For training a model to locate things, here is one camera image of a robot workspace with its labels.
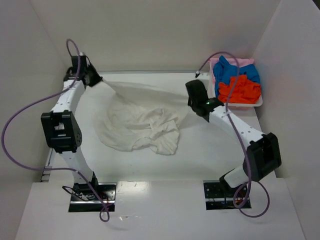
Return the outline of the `white t shirt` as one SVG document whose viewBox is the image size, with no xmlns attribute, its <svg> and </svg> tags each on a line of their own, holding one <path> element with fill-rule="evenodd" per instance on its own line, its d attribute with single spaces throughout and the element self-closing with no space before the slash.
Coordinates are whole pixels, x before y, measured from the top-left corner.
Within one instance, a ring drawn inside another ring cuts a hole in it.
<svg viewBox="0 0 320 240">
<path fill-rule="evenodd" d="M 135 82 L 104 84 L 114 95 L 93 117 L 94 130 L 104 145 L 121 152 L 150 148 L 158 155 L 176 153 L 179 128 L 190 111 L 186 94 Z"/>
</svg>

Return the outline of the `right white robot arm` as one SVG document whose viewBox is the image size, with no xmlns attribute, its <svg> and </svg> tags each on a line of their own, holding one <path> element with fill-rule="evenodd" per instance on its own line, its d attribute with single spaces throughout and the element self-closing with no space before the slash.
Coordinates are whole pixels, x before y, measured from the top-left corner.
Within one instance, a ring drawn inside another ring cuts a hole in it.
<svg viewBox="0 0 320 240">
<path fill-rule="evenodd" d="M 185 84 L 188 106 L 208 123 L 221 128 L 244 147 L 248 160 L 220 177 L 224 190 L 231 190 L 252 180 L 259 182 L 282 164 L 278 138 L 265 134 L 237 117 L 216 97 L 209 98 L 202 81 L 195 79 Z"/>
</svg>

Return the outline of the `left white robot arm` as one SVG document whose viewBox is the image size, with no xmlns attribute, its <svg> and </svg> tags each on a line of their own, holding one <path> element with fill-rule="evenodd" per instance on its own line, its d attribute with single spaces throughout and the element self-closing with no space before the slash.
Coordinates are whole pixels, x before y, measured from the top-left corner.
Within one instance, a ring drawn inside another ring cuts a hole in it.
<svg viewBox="0 0 320 240">
<path fill-rule="evenodd" d="M 83 135 L 75 111 L 86 87 L 98 84 L 102 77 L 84 53 L 80 54 L 80 63 L 77 56 L 72 56 L 71 62 L 63 79 L 63 93 L 40 120 L 47 145 L 65 160 L 68 168 L 73 169 L 75 192 L 92 194 L 92 190 L 99 189 L 98 180 L 82 152 Z"/>
</svg>

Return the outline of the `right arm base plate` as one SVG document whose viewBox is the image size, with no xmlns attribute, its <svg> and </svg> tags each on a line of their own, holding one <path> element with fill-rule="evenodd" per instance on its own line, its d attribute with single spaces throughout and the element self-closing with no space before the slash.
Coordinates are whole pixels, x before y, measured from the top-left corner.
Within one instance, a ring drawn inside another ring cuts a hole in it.
<svg viewBox="0 0 320 240">
<path fill-rule="evenodd" d="M 236 188 L 224 191 L 219 181 L 204 181 L 203 189 L 207 210 L 231 210 L 236 208 L 233 203 Z"/>
</svg>

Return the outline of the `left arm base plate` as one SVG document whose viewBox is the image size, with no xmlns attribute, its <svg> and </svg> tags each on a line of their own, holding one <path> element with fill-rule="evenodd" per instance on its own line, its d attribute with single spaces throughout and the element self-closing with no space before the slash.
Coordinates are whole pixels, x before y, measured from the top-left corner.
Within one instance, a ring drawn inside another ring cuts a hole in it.
<svg viewBox="0 0 320 240">
<path fill-rule="evenodd" d="M 102 209 L 101 201 L 96 197 L 87 184 L 74 184 L 65 188 L 70 194 L 68 211 L 70 213 L 99 212 Z M 109 212 L 115 211 L 116 183 L 98 183 L 95 190 Z"/>
</svg>

